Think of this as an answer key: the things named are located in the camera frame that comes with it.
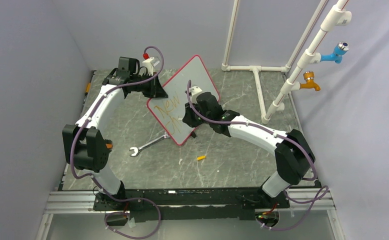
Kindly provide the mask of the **yellow marker cap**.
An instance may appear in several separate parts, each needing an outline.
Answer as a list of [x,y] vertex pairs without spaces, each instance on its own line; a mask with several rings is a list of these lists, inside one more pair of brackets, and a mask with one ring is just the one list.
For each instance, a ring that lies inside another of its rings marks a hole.
[[197,157],[196,160],[197,160],[197,161],[202,161],[202,160],[204,160],[205,158],[206,158],[206,156],[205,156],[205,155],[202,155],[202,156]]

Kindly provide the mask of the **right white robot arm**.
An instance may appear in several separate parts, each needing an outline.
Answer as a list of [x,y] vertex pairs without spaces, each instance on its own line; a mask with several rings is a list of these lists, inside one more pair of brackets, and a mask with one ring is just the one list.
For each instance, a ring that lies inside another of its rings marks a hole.
[[277,202],[278,195],[297,185],[313,168],[315,156],[303,133],[275,130],[233,110],[224,110],[211,92],[186,91],[188,102],[182,121],[191,128],[208,124],[214,132],[254,144],[275,157],[276,171],[261,185],[258,202],[265,208]]

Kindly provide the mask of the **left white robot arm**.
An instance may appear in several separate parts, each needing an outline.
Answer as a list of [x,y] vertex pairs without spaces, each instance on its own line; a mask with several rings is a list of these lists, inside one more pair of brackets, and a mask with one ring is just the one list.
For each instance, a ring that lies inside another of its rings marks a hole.
[[100,194],[113,210],[125,206],[125,185],[108,165],[112,141],[104,139],[102,130],[111,114],[128,94],[142,93],[149,99],[166,99],[168,94],[159,82],[155,70],[163,63],[157,56],[143,54],[143,61],[120,57],[118,66],[102,81],[100,92],[87,112],[75,123],[62,130],[64,152],[71,172],[76,179],[90,177],[98,186]]

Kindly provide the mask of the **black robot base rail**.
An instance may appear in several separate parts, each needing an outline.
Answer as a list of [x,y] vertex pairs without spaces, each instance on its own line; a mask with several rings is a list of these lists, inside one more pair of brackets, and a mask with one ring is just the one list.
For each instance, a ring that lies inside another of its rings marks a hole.
[[128,202],[112,200],[96,193],[96,212],[127,212],[135,221],[239,219],[254,220],[256,214],[271,209],[287,209],[283,193],[268,197],[259,187],[126,189]]

